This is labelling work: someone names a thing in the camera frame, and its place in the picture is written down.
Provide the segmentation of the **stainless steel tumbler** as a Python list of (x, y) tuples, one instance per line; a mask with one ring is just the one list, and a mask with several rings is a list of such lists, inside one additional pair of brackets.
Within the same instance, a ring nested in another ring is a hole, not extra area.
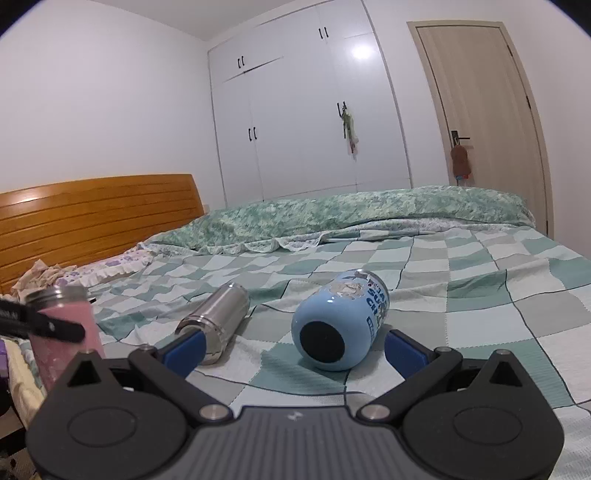
[(226, 282), (197, 309), (183, 318), (175, 329), (177, 335), (196, 328), (204, 332), (205, 355), (202, 365), (211, 365), (221, 359), (238, 326), (249, 313), (249, 292), (233, 281)]

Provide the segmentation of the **wooden headboard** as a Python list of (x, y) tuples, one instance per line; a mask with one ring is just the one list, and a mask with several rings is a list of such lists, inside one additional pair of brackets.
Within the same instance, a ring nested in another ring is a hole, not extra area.
[(42, 260), (83, 266), (204, 216), (190, 174), (76, 180), (1, 195), (1, 292)]

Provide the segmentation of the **purple floral pillow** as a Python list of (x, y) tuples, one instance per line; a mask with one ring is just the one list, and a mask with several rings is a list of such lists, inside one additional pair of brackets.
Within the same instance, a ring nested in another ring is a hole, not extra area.
[(153, 258), (154, 255), (149, 250), (134, 247), (122, 254), (76, 267), (58, 278), (54, 285), (94, 287), (137, 273), (147, 267)]

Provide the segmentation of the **brown plush toy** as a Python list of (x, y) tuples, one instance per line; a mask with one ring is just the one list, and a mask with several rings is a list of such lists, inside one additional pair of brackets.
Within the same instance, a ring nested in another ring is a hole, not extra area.
[(462, 145), (455, 145), (451, 150), (452, 170), (457, 184), (468, 180), (472, 174), (468, 150)]

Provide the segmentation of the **green floral quilt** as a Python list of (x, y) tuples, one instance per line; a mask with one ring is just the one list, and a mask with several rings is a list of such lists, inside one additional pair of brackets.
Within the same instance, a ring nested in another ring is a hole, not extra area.
[(455, 227), (534, 227), (525, 201), (510, 193), (457, 186), (280, 199), (214, 210), (142, 242), (154, 251), (199, 255), (301, 251), (332, 240), (386, 239)]

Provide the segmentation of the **checkered green bed sheet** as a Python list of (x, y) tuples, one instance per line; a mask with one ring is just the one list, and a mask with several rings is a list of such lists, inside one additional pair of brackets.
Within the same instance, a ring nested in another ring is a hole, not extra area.
[(221, 360), (190, 381), (232, 409), (245, 405), (351, 408), (398, 384), (377, 339), (351, 371), (301, 358), (290, 322), (302, 300), (349, 269), (379, 275), (390, 293), (384, 326), (468, 358), (512, 351), (555, 408), (590, 403), (590, 263), (528, 227), (383, 241), (335, 241), (298, 251), (199, 256), (160, 251), (130, 276), (95, 286), (105, 353), (168, 342), (176, 325), (222, 284), (249, 291), (250, 309)]

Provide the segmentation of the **beige crumpled cloth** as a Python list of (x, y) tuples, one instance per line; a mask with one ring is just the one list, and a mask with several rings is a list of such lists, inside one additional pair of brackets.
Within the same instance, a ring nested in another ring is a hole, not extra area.
[(10, 296), (20, 303), (24, 303), (29, 294), (55, 285), (76, 268), (76, 265), (62, 267), (55, 264), (48, 266), (44, 261), (36, 260), (33, 266), (11, 286)]

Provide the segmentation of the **pink cup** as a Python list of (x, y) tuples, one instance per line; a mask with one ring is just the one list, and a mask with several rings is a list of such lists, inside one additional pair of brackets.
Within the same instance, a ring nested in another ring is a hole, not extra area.
[(101, 357), (104, 350), (100, 340), (92, 305), (87, 290), (79, 285), (51, 286), (29, 294), (25, 305), (53, 321), (68, 321), (81, 325), (85, 337), (81, 342), (71, 343), (32, 335), (33, 355), (42, 383), (49, 391), (80, 351), (96, 351)]

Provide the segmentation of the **white wardrobe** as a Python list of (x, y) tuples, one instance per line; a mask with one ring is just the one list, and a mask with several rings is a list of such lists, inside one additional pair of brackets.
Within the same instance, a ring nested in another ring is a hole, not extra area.
[[(401, 118), (359, 1), (322, 1), (266, 21), (208, 54), (224, 200), (408, 188)], [(337, 103), (359, 139), (349, 154)]]

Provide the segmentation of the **blue cartoon cup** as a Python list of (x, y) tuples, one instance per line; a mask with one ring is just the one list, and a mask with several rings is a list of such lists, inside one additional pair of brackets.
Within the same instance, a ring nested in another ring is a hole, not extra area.
[(376, 273), (346, 271), (298, 305), (294, 345), (318, 369), (352, 369), (370, 352), (389, 309), (388, 287)]

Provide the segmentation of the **beige wooden door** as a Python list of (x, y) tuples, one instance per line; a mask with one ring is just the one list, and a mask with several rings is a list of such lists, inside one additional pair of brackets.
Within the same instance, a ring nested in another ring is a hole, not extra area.
[(554, 234), (549, 160), (541, 120), (517, 49), (501, 22), (414, 21), (415, 41), (440, 125), (470, 137), (469, 184), (521, 196), (536, 226)]

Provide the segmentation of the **green hanging ornament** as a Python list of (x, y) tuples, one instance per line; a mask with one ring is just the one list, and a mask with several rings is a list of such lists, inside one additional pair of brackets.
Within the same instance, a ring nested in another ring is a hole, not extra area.
[(355, 124), (353, 124), (353, 116), (349, 113), (349, 108), (346, 102), (337, 103), (339, 118), (342, 121), (342, 134), (346, 144), (348, 144), (349, 154), (356, 157), (358, 154), (359, 139), (356, 137)]

